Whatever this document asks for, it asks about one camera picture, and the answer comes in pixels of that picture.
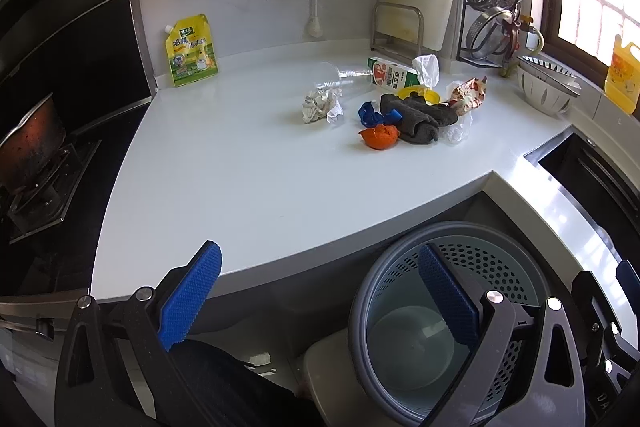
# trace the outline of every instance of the cooking oil jug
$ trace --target cooking oil jug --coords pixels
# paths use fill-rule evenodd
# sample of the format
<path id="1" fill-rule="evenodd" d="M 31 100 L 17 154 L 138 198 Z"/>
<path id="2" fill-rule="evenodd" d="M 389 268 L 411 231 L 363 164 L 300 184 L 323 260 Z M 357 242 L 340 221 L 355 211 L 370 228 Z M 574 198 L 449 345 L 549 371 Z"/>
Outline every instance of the cooking oil jug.
<path id="1" fill-rule="evenodd" d="M 620 35 L 616 35 L 604 92 L 627 114 L 636 110 L 640 96 L 640 48 L 632 42 L 623 48 Z"/>

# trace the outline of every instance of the white cloth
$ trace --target white cloth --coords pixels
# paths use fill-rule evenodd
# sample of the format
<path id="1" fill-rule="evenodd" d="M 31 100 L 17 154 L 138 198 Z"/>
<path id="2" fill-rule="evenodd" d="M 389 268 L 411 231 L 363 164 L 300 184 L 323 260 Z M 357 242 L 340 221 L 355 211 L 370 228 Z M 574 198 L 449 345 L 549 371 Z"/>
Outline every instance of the white cloth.
<path id="1" fill-rule="evenodd" d="M 342 114 L 342 106 L 338 97 L 342 95 L 341 89 L 316 89 L 305 97 L 302 103 L 302 121 L 311 123 L 326 117 L 326 121 L 334 123 L 338 115 Z"/>
<path id="2" fill-rule="evenodd" d="M 440 79 L 438 57 L 435 55 L 421 55 L 411 62 L 414 70 L 418 72 L 418 81 L 425 87 L 433 89 Z"/>

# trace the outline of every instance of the silver bolt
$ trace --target silver bolt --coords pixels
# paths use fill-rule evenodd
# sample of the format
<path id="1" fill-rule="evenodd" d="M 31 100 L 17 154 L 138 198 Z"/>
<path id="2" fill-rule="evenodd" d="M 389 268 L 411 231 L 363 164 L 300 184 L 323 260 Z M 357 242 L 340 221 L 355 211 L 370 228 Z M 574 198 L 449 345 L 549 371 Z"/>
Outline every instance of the silver bolt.
<path id="1" fill-rule="evenodd" d="M 562 302 L 560 302 L 559 299 L 556 299 L 555 297 L 549 297 L 546 300 L 546 305 L 556 312 L 562 309 Z"/>
<path id="2" fill-rule="evenodd" d="M 80 308 L 81 310 L 88 308 L 89 304 L 91 304 L 91 297 L 89 295 L 83 295 L 78 299 L 78 308 Z"/>
<path id="3" fill-rule="evenodd" d="M 136 292 L 136 299 L 141 302 L 148 301 L 151 298 L 151 295 L 154 294 L 154 291 L 149 288 L 149 286 L 143 286 Z"/>
<path id="4" fill-rule="evenodd" d="M 486 293 L 486 298 L 495 304 L 499 304 L 504 300 L 504 296 L 498 290 L 489 290 Z"/>

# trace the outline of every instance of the clear plastic bag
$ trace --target clear plastic bag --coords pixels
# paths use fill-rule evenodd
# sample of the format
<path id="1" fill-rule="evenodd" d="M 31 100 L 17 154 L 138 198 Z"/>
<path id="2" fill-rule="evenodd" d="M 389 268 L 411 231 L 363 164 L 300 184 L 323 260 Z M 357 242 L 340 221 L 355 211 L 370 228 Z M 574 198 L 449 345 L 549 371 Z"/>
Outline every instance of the clear plastic bag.
<path id="1" fill-rule="evenodd" d="M 447 96 L 446 100 L 451 98 L 451 94 L 453 90 L 458 86 L 461 86 L 464 82 L 455 81 L 447 86 Z M 440 127 L 438 130 L 438 140 L 442 140 L 444 142 L 450 143 L 452 145 L 456 145 L 462 142 L 467 136 L 469 136 L 469 132 L 471 131 L 471 124 L 473 123 L 473 117 L 471 113 L 468 112 L 463 116 L 458 118 L 458 121 L 453 125 L 447 125 L 446 127 Z"/>

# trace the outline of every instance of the yellow lid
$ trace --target yellow lid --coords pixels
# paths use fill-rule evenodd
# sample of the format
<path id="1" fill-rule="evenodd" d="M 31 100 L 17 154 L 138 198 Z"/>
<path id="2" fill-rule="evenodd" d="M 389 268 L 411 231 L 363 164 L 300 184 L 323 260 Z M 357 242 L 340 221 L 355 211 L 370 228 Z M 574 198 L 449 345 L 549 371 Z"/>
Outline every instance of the yellow lid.
<path id="1" fill-rule="evenodd" d="M 436 103 L 440 103 L 440 95 L 435 92 L 433 89 L 429 89 L 424 86 L 409 86 L 403 87 L 398 91 L 398 98 L 401 100 L 406 99 L 412 92 L 418 93 L 419 96 L 423 97 L 427 103 L 434 105 Z"/>

